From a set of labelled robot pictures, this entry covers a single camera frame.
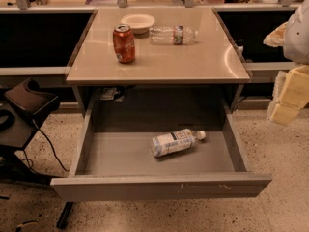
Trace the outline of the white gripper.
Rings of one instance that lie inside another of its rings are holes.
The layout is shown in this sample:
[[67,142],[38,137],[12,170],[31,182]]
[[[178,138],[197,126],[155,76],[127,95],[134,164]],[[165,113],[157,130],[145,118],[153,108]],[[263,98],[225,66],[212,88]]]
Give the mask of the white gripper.
[[280,71],[275,78],[269,120],[287,126],[309,103],[309,0],[304,0],[288,23],[282,23],[266,35],[263,44],[270,47],[284,45],[287,59],[305,64],[288,72]]

